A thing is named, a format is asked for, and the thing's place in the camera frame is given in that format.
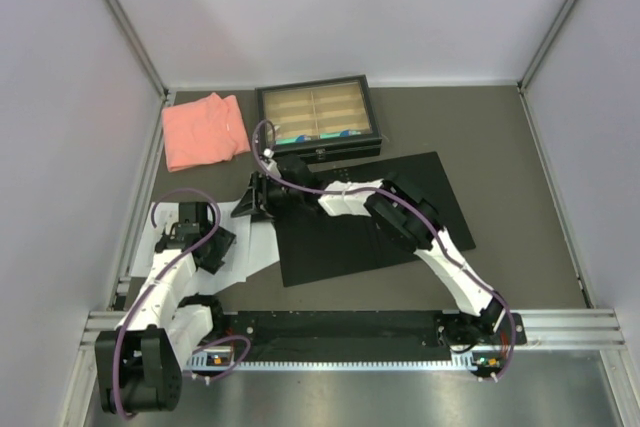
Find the wall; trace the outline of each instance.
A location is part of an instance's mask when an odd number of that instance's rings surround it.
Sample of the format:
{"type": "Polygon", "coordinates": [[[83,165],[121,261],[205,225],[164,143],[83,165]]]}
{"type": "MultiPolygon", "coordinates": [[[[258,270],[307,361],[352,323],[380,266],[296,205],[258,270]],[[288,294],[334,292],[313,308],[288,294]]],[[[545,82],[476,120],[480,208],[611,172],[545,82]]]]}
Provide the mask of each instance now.
{"type": "Polygon", "coordinates": [[[0,424],[49,427],[159,104],[102,0],[0,5],[0,424]]]}
{"type": "Polygon", "coordinates": [[[596,299],[640,366],[640,11],[581,0],[529,99],[596,299]]]}
{"type": "Polygon", "coordinates": [[[515,81],[563,0],[121,0],[172,86],[515,81]]]}

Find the black box with glass lid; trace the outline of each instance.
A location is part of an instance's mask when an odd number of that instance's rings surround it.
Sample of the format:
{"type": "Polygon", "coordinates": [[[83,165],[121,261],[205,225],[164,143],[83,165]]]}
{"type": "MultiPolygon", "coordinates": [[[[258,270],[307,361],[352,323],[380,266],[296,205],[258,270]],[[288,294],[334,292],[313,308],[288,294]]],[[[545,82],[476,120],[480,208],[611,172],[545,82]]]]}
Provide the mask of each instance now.
{"type": "MultiPolygon", "coordinates": [[[[378,130],[364,75],[256,89],[260,120],[275,126],[275,157],[299,155],[307,163],[380,154],[378,130]]],[[[274,145],[270,129],[260,148],[274,145]]]]}

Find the sheet of paper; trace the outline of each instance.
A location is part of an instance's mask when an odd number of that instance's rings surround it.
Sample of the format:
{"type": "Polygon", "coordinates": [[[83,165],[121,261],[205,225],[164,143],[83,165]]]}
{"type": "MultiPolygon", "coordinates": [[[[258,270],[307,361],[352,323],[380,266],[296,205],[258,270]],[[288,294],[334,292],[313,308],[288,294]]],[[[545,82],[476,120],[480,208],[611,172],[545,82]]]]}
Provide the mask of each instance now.
{"type": "MultiPolygon", "coordinates": [[[[278,261],[278,246],[273,225],[270,222],[251,223],[249,217],[231,218],[231,211],[237,202],[219,204],[220,225],[236,235],[236,240],[224,257],[224,265],[215,275],[199,269],[194,282],[201,294],[215,294],[237,282],[246,281],[247,277],[278,261]]],[[[167,230],[178,220],[178,203],[162,203],[156,209],[157,228],[151,225],[151,217],[147,217],[131,275],[144,277],[149,274],[153,262],[155,244],[160,239],[162,230],[167,230]]]]}

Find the pink cloth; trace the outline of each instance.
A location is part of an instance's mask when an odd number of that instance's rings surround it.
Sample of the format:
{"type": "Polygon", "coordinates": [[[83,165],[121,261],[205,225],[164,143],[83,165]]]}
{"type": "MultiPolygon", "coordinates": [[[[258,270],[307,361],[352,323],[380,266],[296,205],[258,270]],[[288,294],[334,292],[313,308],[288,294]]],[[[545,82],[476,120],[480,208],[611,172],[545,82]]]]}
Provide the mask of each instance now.
{"type": "Polygon", "coordinates": [[[211,94],[162,111],[169,172],[231,160],[249,151],[249,139],[235,95],[211,94]]]}

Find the gray table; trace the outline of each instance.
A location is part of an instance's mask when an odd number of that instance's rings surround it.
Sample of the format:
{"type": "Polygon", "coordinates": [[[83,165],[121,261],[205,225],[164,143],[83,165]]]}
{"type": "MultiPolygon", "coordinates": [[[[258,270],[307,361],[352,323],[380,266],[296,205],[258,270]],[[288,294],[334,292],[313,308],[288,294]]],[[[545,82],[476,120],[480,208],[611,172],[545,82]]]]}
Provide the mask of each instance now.
{"type": "MultiPolygon", "coordinates": [[[[249,132],[253,91],[238,97],[249,132]]],[[[176,103],[208,92],[180,92],[176,103]]],[[[515,308],[581,308],[584,301],[515,87],[372,89],[384,136],[380,159],[437,151],[477,248],[465,256],[515,308]]],[[[321,164],[335,168],[361,161],[321,164]]],[[[168,173],[164,157],[153,198],[195,187],[238,199],[255,170],[250,154],[168,173]]],[[[193,199],[176,196],[176,200],[193,199]]],[[[453,299],[428,267],[412,262],[311,284],[282,287],[279,265],[220,295],[226,310],[444,309],[453,299]]]]}

